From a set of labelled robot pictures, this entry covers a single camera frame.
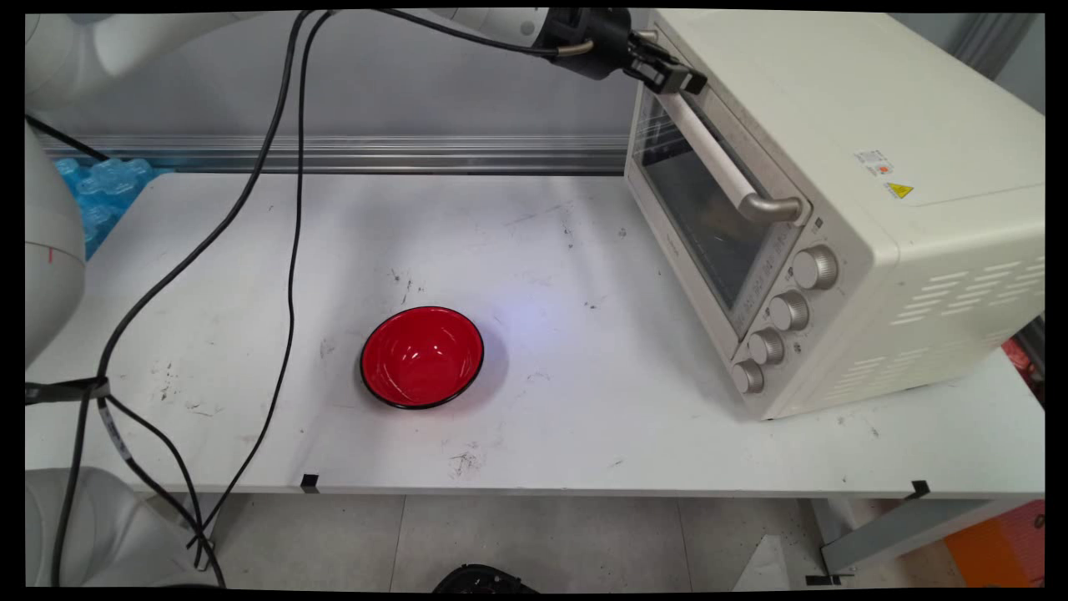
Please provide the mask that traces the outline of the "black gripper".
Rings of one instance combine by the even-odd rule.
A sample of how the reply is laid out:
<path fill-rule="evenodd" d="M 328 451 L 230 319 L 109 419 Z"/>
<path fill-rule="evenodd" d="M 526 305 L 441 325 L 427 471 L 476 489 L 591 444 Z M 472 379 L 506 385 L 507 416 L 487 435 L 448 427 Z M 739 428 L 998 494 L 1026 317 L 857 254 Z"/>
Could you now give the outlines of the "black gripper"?
<path fill-rule="evenodd" d="M 632 32 L 629 7 L 550 7 L 534 47 L 584 47 L 547 60 L 592 80 L 622 72 L 656 94 L 697 95 L 705 73 L 690 68 L 657 42 L 657 32 Z"/>

